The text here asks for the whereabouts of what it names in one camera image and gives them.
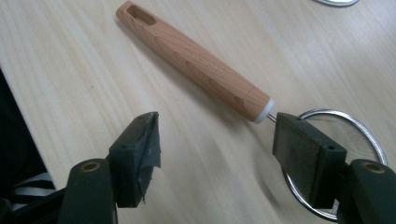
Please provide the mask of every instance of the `metal rivet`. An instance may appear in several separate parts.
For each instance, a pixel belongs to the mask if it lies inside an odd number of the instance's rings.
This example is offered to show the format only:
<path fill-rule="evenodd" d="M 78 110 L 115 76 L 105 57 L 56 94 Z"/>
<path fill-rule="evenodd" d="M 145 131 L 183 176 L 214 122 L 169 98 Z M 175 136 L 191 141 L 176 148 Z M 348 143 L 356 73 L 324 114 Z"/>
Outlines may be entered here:
<path fill-rule="evenodd" d="M 363 164 L 363 166 L 364 166 L 366 169 L 368 169 L 368 170 L 370 170 L 371 172 L 376 173 L 376 174 L 384 174 L 384 173 L 385 173 L 384 168 L 382 168 L 382 167 L 380 167 L 379 165 L 374 164 L 374 163 L 365 162 L 365 163 Z"/>
<path fill-rule="evenodd" d="M 97 170 L 100 167 L 100 163 L 97 161 L 90 161 L 81 166 L 81 172 L 88 173 Z"/>

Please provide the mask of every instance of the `light wood surface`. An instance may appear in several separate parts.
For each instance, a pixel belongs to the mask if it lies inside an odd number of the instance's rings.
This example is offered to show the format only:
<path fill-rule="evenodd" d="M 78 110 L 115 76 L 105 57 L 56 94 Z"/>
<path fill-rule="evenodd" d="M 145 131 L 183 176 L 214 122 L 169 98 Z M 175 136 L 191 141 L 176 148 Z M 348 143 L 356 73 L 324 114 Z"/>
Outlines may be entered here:
<path fill-rule="evenodd" d="M 260 123 L 265 119 L 272 107 L 270 97 L 170 24 L 131 1 L 117 10 L 117 17 L 204 90 L 250 121 Z"/>
<path fill-rule="evenodd" d="M 364 123 L 396 168 L 396 2 L 136 0 L 276 101 Z M 0 66 L 57 189 L 134 117 L 160 113 L 162 169 L 120 223 L 329 223 L 290 194 L 256 125 L 202 91 L 116 18 L 118 1 L 0 2 Z"/>

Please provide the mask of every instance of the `metal rod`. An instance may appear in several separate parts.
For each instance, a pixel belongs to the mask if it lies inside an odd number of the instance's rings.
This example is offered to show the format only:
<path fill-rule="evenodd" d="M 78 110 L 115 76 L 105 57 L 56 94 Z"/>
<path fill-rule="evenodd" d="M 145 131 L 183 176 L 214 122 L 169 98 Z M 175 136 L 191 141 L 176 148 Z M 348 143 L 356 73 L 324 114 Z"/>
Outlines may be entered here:
<path fill-rule="evenodd" d="M 273 123 L 276 123 L 276 116 L 273 114 L 268 114 L 267 118 L 270 119 Z"/>

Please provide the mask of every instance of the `clamp jaw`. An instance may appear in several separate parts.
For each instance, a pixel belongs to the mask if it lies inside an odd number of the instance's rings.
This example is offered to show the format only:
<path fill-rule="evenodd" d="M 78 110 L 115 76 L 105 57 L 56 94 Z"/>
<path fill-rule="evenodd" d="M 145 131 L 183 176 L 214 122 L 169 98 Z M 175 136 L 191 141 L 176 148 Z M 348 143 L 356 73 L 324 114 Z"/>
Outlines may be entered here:
<path fill-rule="evenodd" d="M 0 223 L 118 223 L 117 207 L 144 200 L 154 166 L 161 166 L 158 113 L 134 119 L 105 159 L 74 166 L 67 186 L 14 213 L 0 202 Z"/>
<path fill-rule="evenodd" d="M 395 223 L 396 174 L 375 161 L 345 163 L 347 150 L 293 115 L 278 113 L 273 154 L 313 208 L 340 203 L 341 224 Z"/>

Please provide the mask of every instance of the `black fabric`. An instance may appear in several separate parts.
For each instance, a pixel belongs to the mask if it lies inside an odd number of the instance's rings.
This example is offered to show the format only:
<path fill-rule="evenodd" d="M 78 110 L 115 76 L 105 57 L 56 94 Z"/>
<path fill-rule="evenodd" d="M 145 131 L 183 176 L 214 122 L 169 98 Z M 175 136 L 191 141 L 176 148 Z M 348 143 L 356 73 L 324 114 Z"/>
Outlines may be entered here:
<path fill-rule="evenodd" d="M 42 196 L 33 196 L 33 195 L 13 195 L 12 199 L 18 203 L 29 204 L 36 200 L 42 199 Z"/>
<path fill-rule="evenodd" d="M 46 168 L 0 69 L 0 197 L 11 199 L 14 184 L 44 172 Z"/>

